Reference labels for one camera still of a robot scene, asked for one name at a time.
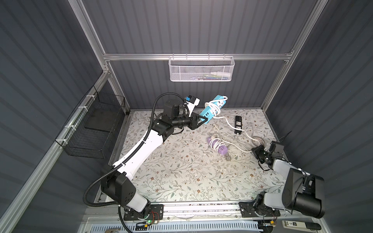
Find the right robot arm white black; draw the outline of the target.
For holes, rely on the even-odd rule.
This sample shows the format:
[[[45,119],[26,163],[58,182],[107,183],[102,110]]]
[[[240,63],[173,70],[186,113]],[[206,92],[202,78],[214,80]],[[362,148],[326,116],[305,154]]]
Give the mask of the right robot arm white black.
[[[281,210],[299,212],[305,216],[322,218],[325,215],[324,178],[297,168],[284,157],[284,145],[272,141],[269,146],[257,146],[251,153],[258,165],[266,164],[268,169],[286,179],[279,193],[260,192],[252,204],[258,216],[279,216]]]

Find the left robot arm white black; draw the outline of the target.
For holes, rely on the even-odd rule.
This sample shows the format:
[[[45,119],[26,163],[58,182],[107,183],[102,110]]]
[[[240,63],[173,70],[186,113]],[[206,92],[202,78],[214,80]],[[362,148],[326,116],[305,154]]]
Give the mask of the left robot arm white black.
[[[137,191],[132,180],[140,166],[174,133],[175,128],[194,130],[207,122],[206,117],[193,111],[199,102],[194,96],[186,97],[184,103],[168,100],[163,112],[151,120],[143,138],[113,164],[115,171],[101,180],[101,191],[121,207],[138,212],[141,218],[147,216],[151,202]]]

